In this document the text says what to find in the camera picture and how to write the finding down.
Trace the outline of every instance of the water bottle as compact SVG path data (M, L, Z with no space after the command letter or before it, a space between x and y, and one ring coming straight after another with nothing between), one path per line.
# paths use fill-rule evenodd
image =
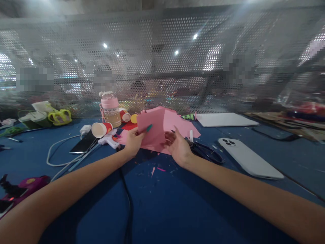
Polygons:
M121 125L120 111L118 109L118 100L112 91L100 92L102 98L99 107L102 113L103 122L109 122L114 128Z

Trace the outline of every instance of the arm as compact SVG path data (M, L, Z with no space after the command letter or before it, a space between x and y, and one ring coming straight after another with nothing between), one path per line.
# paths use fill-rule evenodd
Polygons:
M132 159L145 133L130 130L123 150L65 175L30 195L0 221L1 243L37 243L60 214Z
M300 243L324 243L325 208L192 154L181 134L165 133L165 147L183 168L219 188Z

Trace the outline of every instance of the blue table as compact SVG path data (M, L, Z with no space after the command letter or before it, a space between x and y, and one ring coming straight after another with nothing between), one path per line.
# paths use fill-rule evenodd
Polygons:
M60 168L46 164L49 147L59 140L78 135L83 125L98 121L74 120L63 127L16 136L23 143L0 138L0 144L13 148L0 152L0 175L8 173L8 179L14 184L27 177L53 177ZM316 149L318 147L311 142L305 139L278 142L249 128L204 128L197 122L194 124L202 134L201 143L218 147L218 152L225 159L224 167L243 172L214 141L221 137L239 139L269 163L316 189L314 175L305 176L305 168L294 167L298 164L308 167L302 155L311 151L312 161L315 162L318 157L321 161L321 149ZM69 150L78 140L78 137L70 139L53 150L50 162L62 164L71 161L75 155L70 155ZM114 150L110 146L101 146L79 167L112 153ZM156 169L151 178L153 167L160 167L166 172ZM133 243L295 243L220 190L179 168L169 155L157 155L141 149L136 158L122 167L122 171L134 203ZM262 181L325 206L288 178ZM323 194L321 188L324 190L324 182L319 182L322 185L317 190ZM45 231L40 243L123 243L128 211L120 175L114 172L56 219Z

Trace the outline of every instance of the red paper cup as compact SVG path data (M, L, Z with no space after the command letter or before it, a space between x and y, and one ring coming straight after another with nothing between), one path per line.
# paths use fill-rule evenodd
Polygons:
M131 115L124 108L120 108L120 116L124 122L129 122L131 119Z
M91 132L96 138L102 138L113 129L111 123L93 123Z

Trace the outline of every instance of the metal mesh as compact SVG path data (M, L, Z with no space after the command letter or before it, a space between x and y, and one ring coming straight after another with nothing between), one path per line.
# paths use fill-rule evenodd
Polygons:
M99 116L98 93L112 90L131 113L264 111L288 83L307 84L301 74L324 73L323 13L286 3L3 20L0 108L13 117L48 100Z

